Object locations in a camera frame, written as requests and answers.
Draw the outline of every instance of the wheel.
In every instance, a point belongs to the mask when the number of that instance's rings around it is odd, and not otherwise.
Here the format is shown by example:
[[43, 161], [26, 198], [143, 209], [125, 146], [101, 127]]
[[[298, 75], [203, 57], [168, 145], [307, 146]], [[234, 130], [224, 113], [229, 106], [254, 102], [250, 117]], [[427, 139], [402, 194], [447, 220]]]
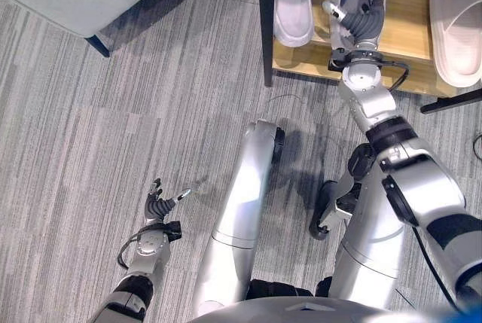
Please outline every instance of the wheel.
[[318, 197], [315, 202], [315, 210], [313, 211], [313, 217], [310, 222], [310, 235], [316, 240], [324, 240], [328, 236], [329, 230], [326, 226], [320, 227], [319, 220], [322, 218], [323, 212], [325, 212], [330, 198], [334, 194], [334, 189], [337, 186], [337, 182], [328, 180], [322, 185], [322, 188], [318, 192]]

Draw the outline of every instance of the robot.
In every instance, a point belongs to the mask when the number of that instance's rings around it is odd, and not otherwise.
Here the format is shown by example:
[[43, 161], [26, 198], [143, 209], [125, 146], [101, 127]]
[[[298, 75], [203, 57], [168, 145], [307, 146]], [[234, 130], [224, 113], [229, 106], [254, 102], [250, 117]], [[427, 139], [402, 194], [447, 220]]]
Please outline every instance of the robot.
[[[244, 135], [232, 181], [199, 268], [192, 322], [328, 322], [393, 319], [436, 321], [434, 316], [387, 312], [400, 270], [404, 226], [416, 228], [456, 292], [459, 308], [482, 302], [482, 221], [465, 210], [465, 198], [429, 144], [413, 130], [381, 82], [386, 61], [377, 51], [385, 0], [362, 0], [345, 9], [343, 0], [325, 1], [332, 23], [345, 30], [335, 38], [330, 68], [342, 74], [338, 90], [368, 143], [349, 159], [342, 178], [323, 184], [310, 232], [324, 239], [335, 224], [349, 220], [339, 246], [334, 275], [324, 297], [259, 297], [246, 300], [259, 237], [264, 193], [273, 161], [281, 154], [284, 132], [259, 120]], [[160, 198], [152, 184], [145, 207], [146, 226], [121, 249], [136, 243], [126, 276], [94, 315], [92, 323], [143, 321], [160, 289], [169, 244], [181, 237], [180, 223], [165, 215], [189, 191]]]

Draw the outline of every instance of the robotic hand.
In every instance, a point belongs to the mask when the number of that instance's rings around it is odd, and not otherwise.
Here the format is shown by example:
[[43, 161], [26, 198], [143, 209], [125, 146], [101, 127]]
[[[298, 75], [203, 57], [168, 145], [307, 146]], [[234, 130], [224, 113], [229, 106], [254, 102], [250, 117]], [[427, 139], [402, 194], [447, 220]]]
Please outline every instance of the robotic hand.
[[[170, 257], [169, 244], [182, 236], [180, 222], [164, 224], [164, 218], [191, 190], [184, 190], [177, 197], [167, 200], [160, 197], [162, 192], [160, 179], [157, 178], [145, 201], [146, 225], [127, 240], [117, 256], [117, 262], [127, 273], [89, 320], [90, 323], [139, 323], [144, 320], [152, 297], [162, 283]], [[136, 251], [128, 267], [123, 253], [133, 242], [136, 243]]]

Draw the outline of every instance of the wooden shelf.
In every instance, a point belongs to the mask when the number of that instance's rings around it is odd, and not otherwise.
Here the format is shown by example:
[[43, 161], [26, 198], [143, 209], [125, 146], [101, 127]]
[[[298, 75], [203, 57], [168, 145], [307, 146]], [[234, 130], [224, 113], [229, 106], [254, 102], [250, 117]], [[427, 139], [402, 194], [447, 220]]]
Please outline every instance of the wooden shelf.
[[[331, 53], [329, 20], [321, 8], [323, 0], [313, 1], [315, 34], [299, 48], [273, 44], [273, 68], [324, 78], [340, 78], [327, 70]], [[410, 65], [409, 78], [400, 90], [433, 96], [455, 96], [457, 89], [438, 77], [432, 59], [429, 28], [429, 0], [387, 0], [386, 18], [379, 51], [390, 59]], [[383, 83], [390, 86], [401, 74], [399, 69], [383, 68]]]

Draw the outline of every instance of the black metal leg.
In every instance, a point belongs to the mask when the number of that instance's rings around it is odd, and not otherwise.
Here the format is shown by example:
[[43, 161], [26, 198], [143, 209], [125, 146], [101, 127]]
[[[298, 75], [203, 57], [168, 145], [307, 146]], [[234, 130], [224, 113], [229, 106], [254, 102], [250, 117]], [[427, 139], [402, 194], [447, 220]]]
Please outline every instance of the black metal leg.
[[273, 86], [273, 17], [274, 0], [259, 0], [261, 41], [263, 44], [264, 86]]
[[89, 44], [100, 52], [104, 57], [110, 57], [107, 47], [100, 41], [99, 37], [93, 35], [92, 37], [85, 38]]
[[482, 101], [482, 88], [479, 90], [463, 93], [455, 97], [447, 99], [439, 98], [437, 102], [424, 105], [420, 108], [420, 112], [423, 114], [431, 114], [433, 112], [447, 110], [462, 105], [468, 105], [470, 103]]

